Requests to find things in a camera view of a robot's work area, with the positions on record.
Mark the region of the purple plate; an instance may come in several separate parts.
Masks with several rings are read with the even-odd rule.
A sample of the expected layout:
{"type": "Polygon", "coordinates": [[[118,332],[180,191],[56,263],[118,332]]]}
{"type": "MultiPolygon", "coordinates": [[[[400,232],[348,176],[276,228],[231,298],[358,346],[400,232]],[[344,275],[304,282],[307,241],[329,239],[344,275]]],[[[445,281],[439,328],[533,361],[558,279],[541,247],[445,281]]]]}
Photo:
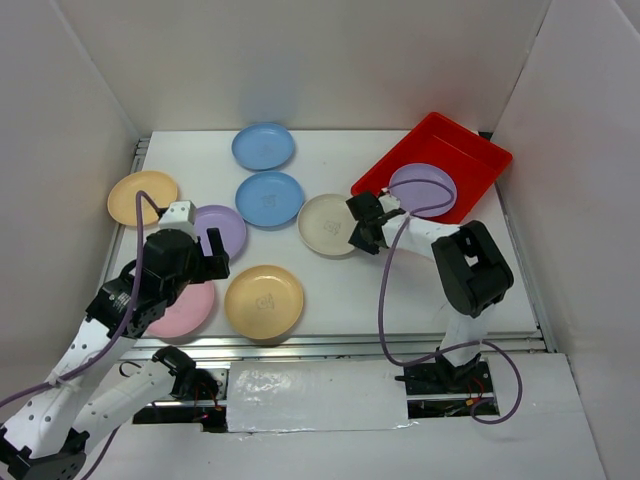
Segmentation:
{"type": "Polygon", "coordinates": [[[401,208],[422,218],[449,212],[457,200],[457,187],[444,170],[424,163],[405,165],[391,176],[389,192],[401,208]]]}
{"type": "Polygon", "coordinates": [[[238,212],[224,205],[207,205],[196,209],[195,229],[205,256],[213,255],[207,237],[207,230],[210,228],[219,230],[224,249],[231,260],[242,252],[247,239],[247,228],[238,212]]]}

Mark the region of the cream white plate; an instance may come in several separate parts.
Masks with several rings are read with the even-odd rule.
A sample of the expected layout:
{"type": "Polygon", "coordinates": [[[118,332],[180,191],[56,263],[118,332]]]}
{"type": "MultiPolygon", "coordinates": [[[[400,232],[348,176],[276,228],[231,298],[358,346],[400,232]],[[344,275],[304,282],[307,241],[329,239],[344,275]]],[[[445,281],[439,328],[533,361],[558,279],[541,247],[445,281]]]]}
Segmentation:
{"type": "Polygon", "coordinates": [[[297,216],[297,228],[309,249],[327,257],[342,257],[355,250],[349,240],[356,221],[347,200],[339,194],[322,194],[303,205],[297,216]]]}

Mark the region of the pink plate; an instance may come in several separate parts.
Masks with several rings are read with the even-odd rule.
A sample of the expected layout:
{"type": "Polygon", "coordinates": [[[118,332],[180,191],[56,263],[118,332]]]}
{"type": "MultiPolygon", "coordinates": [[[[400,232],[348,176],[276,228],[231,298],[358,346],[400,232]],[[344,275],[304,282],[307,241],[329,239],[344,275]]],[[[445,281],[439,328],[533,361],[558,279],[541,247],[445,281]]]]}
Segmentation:
{"type": "Polygon", "coordinates": [[[207,320],[214,304],[215,288],[212,282],[191,284],[166,309],[164,315],[147,328],[146,335],[171,339],[190,334],[207,320]]]}

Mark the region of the blue plate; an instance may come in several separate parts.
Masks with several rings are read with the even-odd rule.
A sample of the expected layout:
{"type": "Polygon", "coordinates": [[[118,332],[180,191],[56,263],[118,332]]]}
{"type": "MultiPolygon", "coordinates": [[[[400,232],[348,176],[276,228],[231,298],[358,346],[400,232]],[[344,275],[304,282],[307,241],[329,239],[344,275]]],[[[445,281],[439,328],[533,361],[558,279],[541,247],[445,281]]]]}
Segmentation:
{"type": "Polygon", "coordinates": [[[244,180],[235,205],[246,222],[275,228],[294,219],[305,201],[304,191],[292,176],[278,171],[256,173],[244,180]]]}
{"type": "Polygon", "coordinates": [[[292,134],[276,123],[256,123],[240,130],[231,143],[237,163],[249,170],[278,168],[294,155],[292,134]]]}

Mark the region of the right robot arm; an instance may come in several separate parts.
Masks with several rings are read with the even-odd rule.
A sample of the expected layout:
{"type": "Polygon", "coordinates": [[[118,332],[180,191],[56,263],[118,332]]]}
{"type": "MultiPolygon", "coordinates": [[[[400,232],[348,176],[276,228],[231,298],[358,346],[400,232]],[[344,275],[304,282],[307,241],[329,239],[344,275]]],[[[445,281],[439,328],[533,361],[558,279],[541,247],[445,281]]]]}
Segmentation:
{"type": "Polygon", "coordinates": [[[501,302],[514,284],[514,275],[486,226],[479,221],[447,225],[423,216],[449,207],[455,194],[413,210],[386,189],[375,195],[364,192],[349,198],[346,206],[356,221],[349,243],[376,255],[388,251],[377,307],[377,327],[383,354],[392,364],[410,368],[434,361],[432,377],[450,392],[460,390],[476,375],[481,345],[487,334],[486,311],[501,302]],[[439,348],[422,358],[401,361],[388,348],[384,328],[385,300],[394,255],[398,250],[435,262],[447,305],[453,309],[439,348]]]}

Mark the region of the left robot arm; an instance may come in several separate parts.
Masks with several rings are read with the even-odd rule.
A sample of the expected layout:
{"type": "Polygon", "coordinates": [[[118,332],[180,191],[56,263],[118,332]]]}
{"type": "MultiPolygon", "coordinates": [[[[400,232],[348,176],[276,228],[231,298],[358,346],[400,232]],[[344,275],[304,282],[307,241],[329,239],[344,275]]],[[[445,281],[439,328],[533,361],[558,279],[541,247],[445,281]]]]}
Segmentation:
{"type": "Polygon", "coordinates": [[[229,256],[218,229],[199,236],[163,228],[138,237],[138,252],[120,274],[104,283],[86,309],[67,352],[41,384],[3,400],[25,405],[1,425],[1,462],[14,479],[73,479],[100,441],[148,403],[170,396],[215,400],[217,380],[174,346],[152,358],[111,390],[96,396],[102,380],[152,323],[164,316],[190,285],[229,275],[229,256]]]}

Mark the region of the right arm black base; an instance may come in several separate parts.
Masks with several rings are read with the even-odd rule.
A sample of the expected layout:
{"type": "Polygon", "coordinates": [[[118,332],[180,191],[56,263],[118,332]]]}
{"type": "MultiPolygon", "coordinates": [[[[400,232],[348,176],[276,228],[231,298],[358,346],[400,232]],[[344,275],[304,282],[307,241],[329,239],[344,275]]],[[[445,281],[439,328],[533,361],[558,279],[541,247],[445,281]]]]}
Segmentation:
{"type": "Polygon", "coordinates": [[[480,356],[460,367],[454,367],[445,358],[405,367],[395,380],[405,386],[408,396],[484,395],[493,392],[488,363],[480,356]]]}

